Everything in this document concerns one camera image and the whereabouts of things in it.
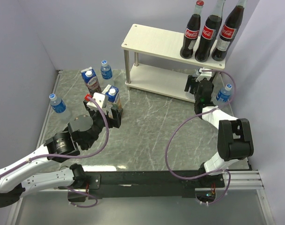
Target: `marble table surface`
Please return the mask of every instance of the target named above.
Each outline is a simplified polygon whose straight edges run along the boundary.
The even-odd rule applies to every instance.
[[[192,70],[175,70],[192,74]],[[49,167],[44,172],[58,170],[63,165],[78,163],[86,171],[149,171],[166,170],[164,151],[173,131],[188,117],[194,115],[193,103],[174,99],[142,90],[128,90],[124,70],[113,70],[115,85],[120,89],[124,114],[119,129],[110,129],[107,147],[98,155],[85,159],[69,159],[61,165]],[[215,78],[216,93],[222,86],[220,75]],[[80,71],[63,70],[59,72],[56,95],[63,98],[73,117],[88,114],[83,99],[88,90]],[[231,108],[225,112],[232,114]],[[62,131],[66,123],[49,110],[42,142]],[[168,152],[168,160],[174,170],[197,170],[217,151],[217,129],[195,118],[183,126],[174,137]],[[96,151],[105,140],[105,129],[87,155]],[[247,159],[230,166],[230,169],[249,169]]]

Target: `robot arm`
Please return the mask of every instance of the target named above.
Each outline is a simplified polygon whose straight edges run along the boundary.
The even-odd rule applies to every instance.
[[[94,95],[95,101],[102,108],[106,115],[109,128],[119,128],[121,124],[121,114],[123,109],[114,107],[106,108],[108,97],[97,93]],[[77,116],[69,122],[67,128],[46,140],[34,152],[19,161],[0,169],[0,207],[5,207],[18,201],[30,193],[53,187],[70,186],[79,188],[87,177],[81,165],[74,164],[57,172],[37,174],[40,170],[62,163],[68,158],[48,157],[44,155],[58,154],[66,156],[77,156],[80,154],[78,145],[82,150],[88,150],[98,139],[99,134],[105,127],[105,123],[97,107],[89,100],[84,101],[84,105],[89,112],[88,115]],[[23,164],[14,171],[4,175],[6,171]]]
[[[216,106],[211,101],[214,85],[212,72],[202,72],[205,68],[199,69],[199,77],[188,76],[185,91],[194,94],[196,114],[205,113]],[[220,109],[200,116],[201,119],[211,123],[218,129],[218,143],[216,154],[202,164],[205,172],[218,169],[225,170],[231,164],[252,156],[254,146],[247,119],[238,119]]]

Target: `red label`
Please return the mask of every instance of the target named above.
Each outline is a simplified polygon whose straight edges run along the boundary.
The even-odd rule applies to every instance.
[[[196,39],[198,37],[199,30],[189,30],[186,28],[185,37],[190,39]]]
[[[211,40],[214,37],[215,30],[208,28],[206,25],[203,28],[202,36],[208,40]]]
[[[236,29],[233,28],[229,28],[228,26],[226,26],[225,24],[223,25],[222,31],[221,31],[221,35],[224,38],[227,39],[232,39],[234,38],[234,34],[235,34]]]

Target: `red bottle cap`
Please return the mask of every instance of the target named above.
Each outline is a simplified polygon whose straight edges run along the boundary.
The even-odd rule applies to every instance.
[[[204,2],[203,2],[203,1],[197,1],[197,5],[198,5],[198,6],[203,6],[203,5],[204,5]]]
[[[91,96],[90,94],[87,94],[87,95],[84,97],[84,99],[85,99],[86,101],[90,101],[87,97],[91,97],[91,98],[92,98],[92,96]]]

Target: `water bottle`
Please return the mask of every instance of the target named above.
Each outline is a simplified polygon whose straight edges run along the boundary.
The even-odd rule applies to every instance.
[[[60,97],[57,97],[55,94],[50,94],[49,98],[50,105],[52,106],[53,110],[64,122],[68,122],[71,119],[72,114],[66,107],[63,100]]]
[[[213,103],[215,105],[221,105],[225,102],[228,101],[228,99],[230,98],[232,94],[232,85],[231,84],[227,84],[224,88],[221,88],[218,92],[218,94],[216,95],[215,98],[213,98]]]
[[[111,66],[108,64],[106,60],[102,61],[102,66],[101,66],[101,74],[104,79],[104,85],[107,87],[108,84],[111,86],[114,86],[114,80],[112,77],[112,70]]]

